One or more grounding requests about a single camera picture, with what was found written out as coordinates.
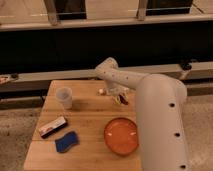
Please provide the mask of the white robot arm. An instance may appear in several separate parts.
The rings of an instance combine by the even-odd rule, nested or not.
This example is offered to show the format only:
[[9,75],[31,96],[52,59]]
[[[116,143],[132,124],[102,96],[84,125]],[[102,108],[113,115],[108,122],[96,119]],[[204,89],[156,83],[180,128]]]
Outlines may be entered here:
[[187,88],[164,74],[120,70],[109,57],[95,68],[109,85],[135,91],[135,113],[142,171],[191,171],[182,122]]

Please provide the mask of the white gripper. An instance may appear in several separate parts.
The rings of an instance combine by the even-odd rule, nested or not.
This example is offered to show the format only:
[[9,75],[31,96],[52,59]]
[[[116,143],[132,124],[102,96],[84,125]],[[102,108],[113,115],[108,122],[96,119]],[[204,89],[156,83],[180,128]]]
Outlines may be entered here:
[[107,94],[118,99],[120,104],[128,105],[128,101],[126,100],[126,95],[129,92],[129,89],[124,86],[115,86],[107,89]]

